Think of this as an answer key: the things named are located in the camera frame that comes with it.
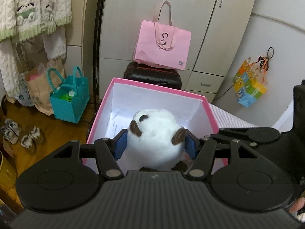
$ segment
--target green trim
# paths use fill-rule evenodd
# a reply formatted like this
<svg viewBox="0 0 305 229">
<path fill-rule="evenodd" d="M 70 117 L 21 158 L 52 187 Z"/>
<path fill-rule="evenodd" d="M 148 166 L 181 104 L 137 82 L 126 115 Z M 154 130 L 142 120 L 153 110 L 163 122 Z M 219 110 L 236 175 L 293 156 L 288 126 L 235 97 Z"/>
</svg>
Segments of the green trim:
<svg viewBox="0 0 305 229">
<path fill-rule="evenodd" d="M 43 23 L 41 25 L 41 31 L 45 34 L 51 34 L 56 31 L 56 24 L 53 22 L 52 24 Z"/>
<path fill-rule="evenodd" d="M 62 25 L 66 25 L 72 22 L 72 16 L 65 16 L 63 18 L 60 18 L 58 20 L 56 20 L 56 25 L 57 26 L 62 26 Z"/>
<path fill-rule="evenodd" d="M 0 41 L 10 38 L 16 34 L 16 27 L 0 30 Z"/>
<path fill-rule="evenodd" d="M 42 32 L 41 25 L 33 26 L 30 29 L 24 30 L 22 32 L 18 32 L 16 36 L 12 38 L 12 42 L 18 43 L 31 39 L 32 37 L 39 35 L 41 32 Z"/>
</svg>

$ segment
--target teal bag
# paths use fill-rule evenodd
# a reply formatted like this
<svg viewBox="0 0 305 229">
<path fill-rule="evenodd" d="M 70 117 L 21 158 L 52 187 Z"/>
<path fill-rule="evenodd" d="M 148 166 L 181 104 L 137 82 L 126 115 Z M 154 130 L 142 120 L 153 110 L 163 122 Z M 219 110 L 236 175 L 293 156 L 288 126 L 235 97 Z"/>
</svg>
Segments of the teal bag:
<svg viewBox="0 0 305 229">
<path fill-rule="evenodd" d="M 57 90 L 50 78 L 50 72 L 54 71 L 63 82 L 59 85 L 60 89 Z M 73 75 L 69 75 L 65 80 L 56 69 L 50 68 L 48 70 L 48 82 L 53 89 L 50 93 L 50 101 L 56 119 L 78 123 L 81 115 L 83 114 L 86 105 L 89 101 L 89 85 L 88 78 L 83 77 L 79 67 L 74 67 Z M 74 90 L 75 94 L 71 101 L 61 99 L 69 91 Z"/>
</svg>

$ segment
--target wooden floor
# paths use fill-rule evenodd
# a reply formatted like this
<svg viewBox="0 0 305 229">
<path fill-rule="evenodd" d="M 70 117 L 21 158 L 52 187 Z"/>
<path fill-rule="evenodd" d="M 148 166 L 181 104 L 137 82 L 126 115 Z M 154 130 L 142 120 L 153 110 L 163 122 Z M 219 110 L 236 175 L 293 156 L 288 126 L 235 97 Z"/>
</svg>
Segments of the wooden floor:
<svg viewBox="0 0 305 229">
<path fill-rule="evenodd" d="M 35 125 L 42 130 L 46 139 L 44 144 L 37 146 L 37 151 L 33 156 L 24 150 L 19 141 L 17 144 L 13 145 L 15 154 L 14 158 L 8 156 L 8 154 L 4 152 L 3 147 L 0 147 L 5 158 L 17 170 L 17 175 L 20 175 L 27 168 L 69 140 L 78 139 L 82 144 L 86 143 L 86 133 L 88 129 L 88 124 L 86 123 L 79 122 L 78 124 L 74 124 L 60 121 L 55 119 L 54 115 L 47 116 L 39 112 L 35 107 L 23 107 L 18 104 L 10 104 L 7 101 L 5 106 L 7 107 L 8 115 L 5 117 L 1 112 L 1 125 L 4 124 L 6 118 L 14 120 L 23 128 L 27 125 Z M 93 105 L 88 104 L 81 120 L 90 121 L 93 114 L 94 107 Z M 8 189 L 0 184 L 0 199 L 2 199 L 16 213 L 20 213 L 23 210 L 15 188 Z"/>
</svg>

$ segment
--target paper bag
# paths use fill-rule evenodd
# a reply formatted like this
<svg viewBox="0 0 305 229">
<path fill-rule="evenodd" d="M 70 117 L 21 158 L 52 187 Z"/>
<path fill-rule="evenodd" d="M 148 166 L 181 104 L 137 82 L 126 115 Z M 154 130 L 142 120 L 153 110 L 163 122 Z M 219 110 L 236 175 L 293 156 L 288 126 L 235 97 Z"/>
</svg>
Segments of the paper bag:
<svg viewBox="0 0 305 229">
<path fill-rule="evenodd" d="M 51 60 L 50 62 L 53 62 L 52 66 L 55 65 L 55 69 L 64 77 L 65 72 L 61 59 L 56 61 Z M 60 78 L 54 72 L 50 74 L 50 78 L 55 87 L 61 84 Z M 25 74 L 25 81 L 35 107 L 46 115 L 54 114 L 50 102 L 50 92 L 52 92 L 53 89 L 48 83 L 47 73 L 43 73 L 39 76 L 37 68 L 34 68 Z"/>
</svg>

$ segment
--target white wardrobe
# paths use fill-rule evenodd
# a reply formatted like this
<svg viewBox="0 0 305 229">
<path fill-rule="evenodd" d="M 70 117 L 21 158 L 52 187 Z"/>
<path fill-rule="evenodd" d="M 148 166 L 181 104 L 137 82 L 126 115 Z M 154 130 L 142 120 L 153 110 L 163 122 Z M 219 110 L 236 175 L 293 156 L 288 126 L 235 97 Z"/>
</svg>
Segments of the white wardrobe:
<svg viewBox="0 0 305 229">
<path fill-rule="evenodd" d="M 105 0 L 100 42 L 100 98 L 132 61 L 142 20 L 162 0 Z M 239 47 L 254 0 L 168 0 L 175 27 L 192 32 L 182 89 L 215 97 Z M 159 22 L 168 24 L 164 6 Z"/>
</svg>

